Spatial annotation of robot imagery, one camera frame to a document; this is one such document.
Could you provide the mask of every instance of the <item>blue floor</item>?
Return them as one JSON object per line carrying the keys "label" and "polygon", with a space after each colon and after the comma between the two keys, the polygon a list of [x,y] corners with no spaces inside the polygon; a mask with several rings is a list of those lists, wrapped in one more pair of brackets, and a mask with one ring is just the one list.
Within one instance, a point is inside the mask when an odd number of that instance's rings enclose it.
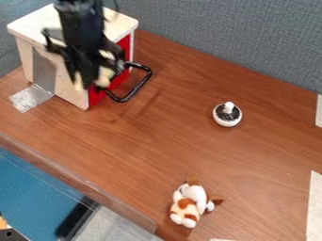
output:
{"label": "blue floor", "polygon": [[[72,198],[59,190],[72,192]],[[69,186],[0,148],[0,212],[29,239],[56,240],[56,228],[81,198]]]}

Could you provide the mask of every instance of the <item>wooden tabletop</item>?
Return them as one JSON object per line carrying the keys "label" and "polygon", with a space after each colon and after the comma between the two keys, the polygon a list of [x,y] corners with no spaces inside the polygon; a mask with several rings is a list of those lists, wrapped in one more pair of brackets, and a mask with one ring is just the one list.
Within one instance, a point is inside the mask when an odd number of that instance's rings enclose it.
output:
{"label": "wooden tabletop", "polygon": [[[304,240],[310,171],[322,172],[316,94],[150,33],[136,48],[154,77],[128,104],[106,97],[84,112],[55,97],[22,114],[8,99],[28,85],[22,69],[3,77],[0,131],[152,218],[166,240]],[[243,111],[235,128],[212,119],[226,101]],[[189,173],[225,198],[192,231],[169,220]]]}

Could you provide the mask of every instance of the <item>gray cubicle wall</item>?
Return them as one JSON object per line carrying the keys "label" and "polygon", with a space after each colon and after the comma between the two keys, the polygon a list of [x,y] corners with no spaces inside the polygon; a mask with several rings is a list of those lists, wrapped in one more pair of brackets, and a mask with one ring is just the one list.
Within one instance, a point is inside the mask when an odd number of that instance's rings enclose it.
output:
{"label": "gray cubicle wall", "polygon": [[[21,4],[13,8],[12,2]],[[48,2],[0,1],[0,75],[19,65],[5,24]],[[322,93],[322,1],[119,2],[144,30]],[[112,0],[105,4],[113,6]]]}

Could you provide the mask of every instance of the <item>white knob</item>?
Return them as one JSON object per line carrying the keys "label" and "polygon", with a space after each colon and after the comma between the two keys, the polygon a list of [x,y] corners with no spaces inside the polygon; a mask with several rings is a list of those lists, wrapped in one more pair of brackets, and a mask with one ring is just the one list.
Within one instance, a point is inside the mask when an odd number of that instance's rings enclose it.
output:
{"label": "white knob", "polygon": [[233,108],[234,108],[233,102],[226,102],[223,112],[225,112],[226,114],[232,114]]}

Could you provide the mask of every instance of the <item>stuffed dog toy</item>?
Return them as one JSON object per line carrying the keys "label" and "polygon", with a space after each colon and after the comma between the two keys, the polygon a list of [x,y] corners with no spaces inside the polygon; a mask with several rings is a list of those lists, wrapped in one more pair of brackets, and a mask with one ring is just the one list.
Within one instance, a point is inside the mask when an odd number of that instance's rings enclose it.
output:
{"label": "stuffed dog toy", "polygon": [[196,227],[203,213],[215,210],[223,202],[221,196],[207,195],[196,177],[190,177],[173,193],[173,204],[170,208],[170,219],[188,229]]}

